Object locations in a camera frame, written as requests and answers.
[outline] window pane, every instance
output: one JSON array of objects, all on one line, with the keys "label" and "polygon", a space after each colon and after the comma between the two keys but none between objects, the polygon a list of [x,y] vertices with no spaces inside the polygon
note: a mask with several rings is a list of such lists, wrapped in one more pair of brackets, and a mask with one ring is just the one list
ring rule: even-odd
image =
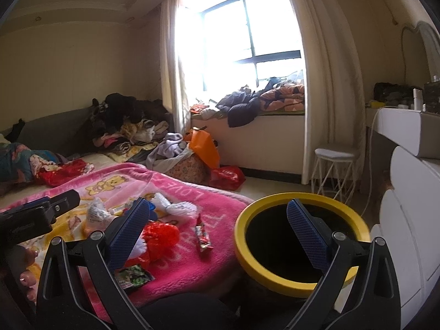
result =
[{"label": "window pane", "polygon": [[283,78],[295,71],[303,69],[304,64],[301,58],[273,60],[270,62],[257,63],[258,79],[269,79],[270,77]]},{"label": "window pane", "polygon": [[246,0],[255,54],[301,49],[301,34],[289,0]]},{"label": "window pane", "polygon": [[205,14],[206,63],[252,57],[243,0]]},{"label": "window pane", "polygon": [[207,95],[209,98],[219,101],[226,94],[231,94],[234,90],[245,85],[256,90],[256,79],[253,63],[218,64],[215,68],[207,70],[205,74]]}]

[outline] finger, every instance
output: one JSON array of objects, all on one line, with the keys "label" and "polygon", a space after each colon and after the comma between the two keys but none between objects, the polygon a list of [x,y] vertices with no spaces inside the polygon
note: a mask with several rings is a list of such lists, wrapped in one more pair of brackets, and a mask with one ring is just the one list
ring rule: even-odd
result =
[{"label": "finger", "polygon": [[33,251],[31,249],[26,249],[26,252],[25,252],[26,266],[30,266],[30,265],[34,264],[35,258],[37,255],[38,255],[38,252]]},{"label": "finger", "polygon": [[27,298],[30,301],[37,301],[37,291],[35,289],[29,289],[27,292]]},{"label": "finger", "polygon": [[24,286],[33,286],[37,283],[37,279],[31,271],[24,271],[20,274],[20,283]]}]

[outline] red plastic bag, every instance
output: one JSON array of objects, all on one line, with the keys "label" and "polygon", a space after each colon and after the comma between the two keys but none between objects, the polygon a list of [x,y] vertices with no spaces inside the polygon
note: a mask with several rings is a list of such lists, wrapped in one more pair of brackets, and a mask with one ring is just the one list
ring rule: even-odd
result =
[{"label": "red plastic bag", "polygon": [[210,186],[235,191],[245,180],[238,166],[224,166],[211,171]]}]

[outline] patterned blanket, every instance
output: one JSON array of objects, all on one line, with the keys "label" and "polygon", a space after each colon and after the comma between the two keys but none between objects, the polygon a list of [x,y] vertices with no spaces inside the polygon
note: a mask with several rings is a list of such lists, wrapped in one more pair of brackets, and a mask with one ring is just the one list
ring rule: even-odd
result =
[{"label": "patterned blanket", "polygon": [[297,112],[304,110],[304,85],[285,83],[260,96],[260,109],[264,112],[282,110]]},{"label": "patterned blanket", "polygon": [[0,144],[0,183],[24,183],[34,180],[30,158],[37,155],[59,163],[58,157],[47,150],[30,150],[19,142]]},{"label": "patterned blanket", "polygon": [[[228,274],[237,266],[234,256],[233,229],[240,212],[252,202],[247,197],[183,183],[158,172],[147,170],[142,165],[124,163],[80,176],[64,185],[16,202],[6,209],[43,196],[53,197],[69,189],[75,189],[80,194],[80,205],[59,217],[51,233],[23,244],[39,252],[36,263],[30,267],[37,278],[40,276],[49,242],[54,236],[60,235],[65,241],[86,238],[84,220],[87,207],[95,197],[99,197],[106,208],[118,209],[125,208],[128,203],[138,197],[148,199],[155,192],[160,192],[172,203],[189,201],[195,204],[197,210],[203,215],[214,249],[209,257],[201,258],[194,235],[195,220],[188,221],[178,216],[159,214],[160,220],[171,222],[179,227],[180,241],[175,247],[168,249],[162,259],[150,265],[149,271],[156,280],[130,295],[135,306],[171,294],[199,289],[209,285],[210,282],[215,283],[220,274]],[[83,281],[93,306],[98,316],[107,318],[87,275],[83,274]]]}]

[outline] white stool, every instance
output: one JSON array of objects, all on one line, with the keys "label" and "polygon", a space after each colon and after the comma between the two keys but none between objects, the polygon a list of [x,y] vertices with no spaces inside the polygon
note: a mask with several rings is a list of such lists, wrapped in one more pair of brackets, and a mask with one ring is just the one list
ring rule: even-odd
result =
[{"label": "white stool", "polygon": [[[329,144],[321,148],[317,148],[315,150],[315,155],[316,161],[312,173],[312,193],[315,193],[315,180],[317,179],[319,180],[319,182],[318,191],[316,192],[316,194],[322,194],[325,196],[324,184],[327,181],[328,177],[331,175],[332,170],[334,169],[334,174],[337,180],[337,191],[333,199],[336,199],[339,196],[341,202],[344,202],[345,204],[349,203],[356,188],[356,170],[354,164],[356,158],[359,155],[359,152],[355,148],[349,146]],[[323,177],[323,168],[326,161],[329,161],[331,165],[328,169],[327,174],[325,175],[325,177]],[[339,175],[340,164],[346,164],[341,166],[347,168],[342,182]],[[316,175],[318,168],[320,173],[319,178]],[[348,183],[350,172],[352,182],[350,186],[347,186],[346,184]],[[335,190],[333,178],[331,178],[331,181],[333,185],[333,190]]]}]

